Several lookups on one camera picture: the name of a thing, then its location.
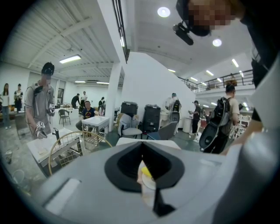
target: floor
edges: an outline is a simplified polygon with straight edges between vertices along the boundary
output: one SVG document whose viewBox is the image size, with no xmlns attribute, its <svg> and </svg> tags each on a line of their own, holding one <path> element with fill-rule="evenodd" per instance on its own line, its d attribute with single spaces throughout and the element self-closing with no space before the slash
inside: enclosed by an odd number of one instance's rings
<svg viewBox="0 0 280 224">
<path fill-rule="evenodd" d="M 46 180 L 46 177 L 37 166 L 31 152 L 28 149 L 27 142 L 32 140 L 28 130 L 27 134 L 21 136 L 21 139 L 19 139 L 15 120 L 11 120 L 10 123 L 12 128 L 8 130 L 5 130 L 3 123 L 0 123 L 0 152 L 2 156 L 0 158 L 9 177 L 12 177 L 16 170 L 22 170 L 24 172 L 24 185 L 22 188 L 24 188 L 27 192 L 32 192 Z M 67 122 L 64 127 L 71 131 L 77 131 L 75 122 L 72 122 L 71 125 Z M 63 125 L 56 125 L 56 128 L 62 129 Z M 198 143 L 193 141 L 193 138 L 194 137 L 190 138 L 188 134 L 179 130 L 176 136 L 172 137 L 171 140 L 177 143 L 177 145 L 184 150 L 199 152 L 200 147 Z M 112 146 L 115 146 L 119 139 L 117 129 L 115 128 L 112 132 L 110 132 L 106 136 L 106 139 Z M 106 148 L 106 143 L 100 143 L 100 147 L 98 149 L 102 150 Z M 7 163 L 5 155 L 8 150 L 12 151 L 10 164 Z"/>
</svg>

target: ceiling light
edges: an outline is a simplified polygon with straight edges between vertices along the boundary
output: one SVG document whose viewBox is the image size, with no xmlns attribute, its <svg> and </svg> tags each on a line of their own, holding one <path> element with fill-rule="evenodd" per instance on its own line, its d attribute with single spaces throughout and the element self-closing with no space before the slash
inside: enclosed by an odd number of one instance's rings
<svg viewBox="0 0 280 224">
<path fill-rule="evenodd" d="M 109 85 L 109 82 L 96 82 L 97 84 L 107 84 Z"/>
<path fill-rule="evenodd" d="M 215 39 L 215 40 L 213 40 L 213 45 L 215 47 L 219 47 L 222 45 L 222 41 L 220 39 Z"/>
<path fill-rule="evenodd" d="M 191 77 L 191 79 L 194 80 L 194 81 L 198 81 L 197 79 L 195 79 L 195 78 L 193 78 L 193 77 Z"/>
<path fill-rule="evenodd" d="M 123 37 L 121 37 L 121 45 L 122 45 L 122 47 L 125 46 L 125 45 L 124 45 L 124 41 L 123 41 Z"/>
<path fill-rule="evenodd" d="M 237 64 L 237 62 L 236 62 L 235 59 L 233 59 L 232 62 L 233 62 L 233 64 L 234 64 L 237 68 L 239 67 L 239 65 Z"/>
<path fill-rule="evenodd" d="M 168 17 L 170 15 L 170 10 L 167 8 L 167 7 L 160 7 L 158 10 L 157 10 L 157 14 L 160 16 L 160 17 Z"/>
<path fill-rule="evenodd" d="M 70 62 L 70 61 L 74 61 L 74 60 L 78 60 L 78 59 L 81 59 L 81 57 L 79 55 L 75 55 L 75 56 L 72 56 L 70 58 L 66 58 L 64 60 L 61 60 L 59 61 L 60 63 L 64 64 L 66 62 Z"/>
<path fill-rule="evenodd" d="M 208 70 L 206 70 L 206 72 L 207 72 L 208 74 L 210 74 L 211 76 L 214 75 L 212 72 L 210 72 L 210 71 L 208 71 Z"/>
</svg>

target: railing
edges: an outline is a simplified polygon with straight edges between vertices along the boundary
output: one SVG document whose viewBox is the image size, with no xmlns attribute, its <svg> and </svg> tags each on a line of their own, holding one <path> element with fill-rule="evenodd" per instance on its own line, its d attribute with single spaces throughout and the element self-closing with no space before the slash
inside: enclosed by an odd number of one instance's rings
<svg viewBox="0 0 280 224">
<path fill-rule="evenodd" d="M 252 70 L 242 71 L 242 73 L 234 73 L 226 76 L 219 77 L 219 80 L 217 78 L 205 81 L 203 83 L 196 84 L 194 82 L 189 81 L 188 79 L 182 79 L 180 78 L 187 87 L 190 88 L 195 93 L 202 92 L 202 91 L 208 91 L 213 89 L 219 89 L 219 88 L 225 88 L 227 85 L 227 81 L 235 80 L 237 83 L 237 86 L 244 86 L 244 85 L 253 85 L 253 72 Z"/>
<path fill-rule="evenodd" d="M 124 57 L 126 59 L 126 63 L 130 54 L 130 50 L 127 48 L 126 44 L 126 33 L 124 30 L 124 25 L 123 25 L 123 12 L 122 12 L 122 5 L 120 0 L 112 0 L 113 6 L 114 6 L 114 11 L 115 11 L 115 18 L 117 20 L 117 25 L 118 25 L 118 31 L 119 31 L 119 36 L 120 36 L 120 43 L 122 45 Z"/>
</svg>

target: white shirt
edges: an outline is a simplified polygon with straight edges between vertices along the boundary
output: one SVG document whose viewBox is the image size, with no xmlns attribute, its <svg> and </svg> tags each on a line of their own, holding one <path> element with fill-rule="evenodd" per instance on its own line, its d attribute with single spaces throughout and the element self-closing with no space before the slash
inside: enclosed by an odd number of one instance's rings
<svg viewBox="0 0 280 224">
<path fill-rule="evenodd" d="M 4 96 L 4 92 L 1 93 L 1 98 L 3 99 L 2 106 L 7 107 L 9 105 L 9 95 Z"/>
<path fill-rule="evenodd" d="M 88 98 L 87 95 L 83 95 L 83 96 L 82 96 L 82 100 L 86 100 L 86 98 Z"/>
</svg>

